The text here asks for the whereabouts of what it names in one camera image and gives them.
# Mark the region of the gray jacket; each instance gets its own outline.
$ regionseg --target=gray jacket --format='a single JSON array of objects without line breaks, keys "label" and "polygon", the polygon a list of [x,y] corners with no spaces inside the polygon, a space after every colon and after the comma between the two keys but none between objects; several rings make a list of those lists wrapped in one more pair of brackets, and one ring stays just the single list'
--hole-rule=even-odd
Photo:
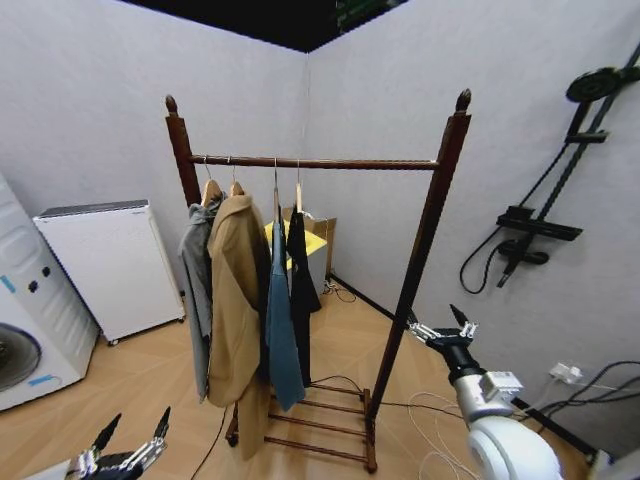
[{"label": "gray jacket", "polygon": [[211,258],[207,242],[222,200],[214,200],[206,208],[196,203],[189,207],[190,224],[178,248],[184,265],[184,298],[191,330],[196,388],[201,402],[207,396],[213,311]]}]

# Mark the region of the rack finial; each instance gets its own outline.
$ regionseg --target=rack finial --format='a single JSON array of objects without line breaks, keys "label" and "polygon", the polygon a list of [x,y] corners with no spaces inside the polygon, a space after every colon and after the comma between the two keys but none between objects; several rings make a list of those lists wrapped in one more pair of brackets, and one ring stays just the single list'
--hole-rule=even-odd
[{"label": "rack finial", "polygon": [[456,112],[466,112],[471,103],[471,90],[465,88],[456,101]]},{"label": "rack finial", "polygon": [[178,104],[176,103],[176,99],[171,95],[167,95],[164,98],[164,104],[167,106],[167,110],[169,110],[169,114],[178,114]]}]

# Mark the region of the wooden clothing rack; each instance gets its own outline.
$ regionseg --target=wooden clothing rack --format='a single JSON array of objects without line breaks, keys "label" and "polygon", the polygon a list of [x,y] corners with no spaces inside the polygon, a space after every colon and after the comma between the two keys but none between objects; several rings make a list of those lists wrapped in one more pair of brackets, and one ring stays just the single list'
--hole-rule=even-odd
[{"label": "wooden clothing rack", "polygon": [[[393,315],[393,323],[389,331],[387,346],[382,357],[378,378],[371,395],[369,389],[362,392],[357,390],[348,390],[344,388],[312,385],[313,388],[324,390],[332,390],[345,395],[357,395],[362,403],[361,409],[348,408],[340,405],[331,405],[326,403],[302,400],[300,403],[317,408],[325,408],[337,410],[341,412],[354,413],[362,415],[364,419],[364,431],[358,431],[350,428],[342,428],[335,425],[317,423],[298,418],[285,417],[281,415],[269,414],[269,418],[278,421],[287,421],[312,428],[320,428],[347,435],[356,435],[363,438],[365,444],[365,454],[363,456],[353,455],[351,453],[322,448],[314,445],[308,445],[300,442],[293,442],[280,438],[265,437],[265,441],[286,445],[293,448],[310,450],[313,452],[333,455],[342,458],[357,460],[364,463],[365,468],[370,473],[377,470],[376,463],[376,416],[382,403],[389,376],[396,359],[396,354],[400,348],[402,334],[406,328],[407,320],[411,314],[413,301],[415,300],[418,286],[422,278],[422,272],[427,262],[427,257],[435,237],[440,215],[444,207],[453,174],[460,157],[460,151],[464,143],[471,115],[467,114],[467,108],[471,102],[471,92],[467,89],[463,91],[457,99],[456,109],[453,115],[447,120],[440,151],[436,161],[416,161],[416,160],[298,160],[298,159],[277,159],[279,168],[323,168],[323,169],[341,169],[341,170],[430,170],[433,171],[429,191],[425,200],[424,209],[416,233],[413,244],[413,250],[405,273],[400,298]],[[178,107],[176,101],[171,95],[166,97],[166,105],[169,116],[166,117],[167,127],[169,129],[169,138],[173,145],[173,153],[176,158],[176,165],[184,190],[184,197],[187,206],[192,203],[200,203],[201,194],[196,176],[195,164],[204,164],[206,159],[207,165],[240,165],[244,167],[274,167],[273,158],[264,157],[226,157],[219,155],[194,155],[191,153],[189,145],[189,136],[185,126],[184,119],[178,116]],[[237,405],[234,409],[233,419],[226,433],[226,439],[231,446],[235,446],[238,441],[238,416]]]}]

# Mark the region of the blue tape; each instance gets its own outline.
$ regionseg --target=blue tape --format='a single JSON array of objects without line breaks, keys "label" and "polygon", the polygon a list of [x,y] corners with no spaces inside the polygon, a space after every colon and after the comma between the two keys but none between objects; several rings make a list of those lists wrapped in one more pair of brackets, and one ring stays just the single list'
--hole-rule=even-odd
[{"label": "blue tape", "polygon": [[49,380],[53,380],[53,375],[45,375],[43,377],[34,378],[33,380],[29,380],[27,383],[30,387],[35,387],[44,382],[48,382]]},{"label": "blue tape", "polygon": [[13,286],[13,283],[11,283],[11,280],[9,280],[6,275],[2,275],[0,277],[0,280],[2,280],[4,286],[7,287],[7,290],[9,290],[11,293],[16,293],[16,287]]}]

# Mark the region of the black garment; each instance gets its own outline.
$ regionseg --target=black garment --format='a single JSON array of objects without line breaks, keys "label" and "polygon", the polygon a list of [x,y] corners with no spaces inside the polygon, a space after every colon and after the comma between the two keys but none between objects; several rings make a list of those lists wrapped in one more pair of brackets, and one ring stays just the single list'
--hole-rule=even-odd
[{"label": "black garment", "polygon": [[311,361],[309,347],[309,318],[312,312],[320,310],[320,300],[316,293],[304,241],[304,219],[302,213],[293,207],[291,223],[289,224],[289,238],[287,252],[293,262],[291,274],[291,319],[296,334],[300,372],[305,387],[311,384]]}]

